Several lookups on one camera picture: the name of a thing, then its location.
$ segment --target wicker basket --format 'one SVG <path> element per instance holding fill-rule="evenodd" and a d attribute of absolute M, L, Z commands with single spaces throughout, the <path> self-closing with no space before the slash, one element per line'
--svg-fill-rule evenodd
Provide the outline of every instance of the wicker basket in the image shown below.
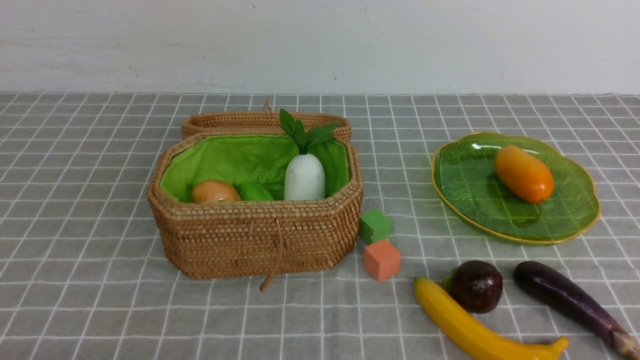
<path fill-rule="evenodd" d="M 325 113 L 299 112 L 292 112 L 291 115 L 302 121 L 305 130 L 337 121 L 338 127 L 333 131 L 333 136 L 347 143 L 351 142 L 351 125 L 345 117 Z M 226 129 L 232 131 L 250 129 L 253 133 L 276 131 L 277 134 L 284 134 L 280 128 L 280 117 L 271 111 L 267 100 L 262 111 L 223 111 L 192 115 L 182 123 L 182 139 L 211 130 L 224 131 Z"/>
<path fill-rule="evenodd" d="M 356 244 L 364 189 L 357 153 L 343 138 L 336 140 L 347 150 L 350 180 L 326 199 L 193 204 L 178 202 L 161 189 L 174 156 L 200 140 L 230 133 L 190 136 L 158 160 L 147 199 L 169 261 L 194 279 L 266 275 L 261 291 L 275 274 L 335 266 Z M 237 133 L 280 134 L 263 127 Z"/>

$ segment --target gray checkered tablecloth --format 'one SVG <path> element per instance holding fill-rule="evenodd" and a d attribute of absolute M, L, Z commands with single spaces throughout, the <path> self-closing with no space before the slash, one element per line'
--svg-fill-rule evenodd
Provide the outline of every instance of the gray checkered tablecloth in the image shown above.
<path fill-rule="evenodd" d="M 275 108 L 345 115 L 365 180 L 363 210 L 394 221 L 402 252 L 373 281 L 363 244 L 334 269 L 194 281 L 165 258 L 145 190 L 191 114 Z M 0 94 L 0 357 L 7 360 L 468 359 L 417 305 L 411 280 L 483 259 L 505 278 L 477 318 L 518 341 L 570 345 L 563 359 L 616 359 L 593 335 L 510 281 L 537 259 L 640 331 L 638 96 Z M 430 183 L 439 146 L 475 131 L 547 142 L 591 174 L 602 218 L 555 247 L 488 240 Z"/>

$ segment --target plastic fruit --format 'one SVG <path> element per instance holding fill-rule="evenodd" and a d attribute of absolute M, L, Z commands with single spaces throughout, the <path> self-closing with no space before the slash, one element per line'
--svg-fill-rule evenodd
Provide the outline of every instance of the plastic fruit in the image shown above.
<path fill-rule="evenodd" d="M 469 313 L 493 311 L 502 297 L 502 275 L 495 266 L 469 260 L 451 271 L 443 288 Z"/>
<path fill-rule="evenodd" d="M 557 360 L 569 345 L 558 337 L 550 345 L 526 344 L 502 337 L 466 312 L 440 285 L 425 277 L 413 279 L 418 303 L 460 350 L 475 360 Z"/>
<path fill-rule="evenodd" d="M 493 166 L 504 186 L 530 204 L 539 204 L 554 192 L 554 178 L 549 168 L 515 145 L 501 148 Z"/>
<path fill-rule="evenodd" d="M 273 196 L 258 183 L 243 183 L 236 187 L 243 201 L 273 201 Z"/>
<path fill-rule="evenodd" d="M 242 201 L 233 185 L 221 180 L 205 180 L 194 186 L 191 199 L 195 203 Z"/>

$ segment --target banana tip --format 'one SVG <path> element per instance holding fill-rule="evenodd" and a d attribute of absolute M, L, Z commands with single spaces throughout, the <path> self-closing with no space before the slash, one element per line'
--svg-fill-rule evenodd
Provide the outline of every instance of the banana tip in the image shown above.
<path fill-rule="evenodd" d="M 551 348 L 557 354 L 563 352 L 567 346 L 569 346 L 569 339 L 566 336 L 560 336 L 553 343 L 551 343 Z"/>

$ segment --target yellow banana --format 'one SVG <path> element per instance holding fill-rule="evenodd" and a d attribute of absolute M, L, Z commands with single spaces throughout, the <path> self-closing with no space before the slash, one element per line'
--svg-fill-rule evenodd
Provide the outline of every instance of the yellow banana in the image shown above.
<path fill-rule="evenodd" d="M 557 360 L 569 345 L 564 336 L 550 345 L 519 343 L 502 337 L 466 312 L 437 283 L 425 277 L 413 280 L 418 303 L 442 332 L 475 360 Z"/>

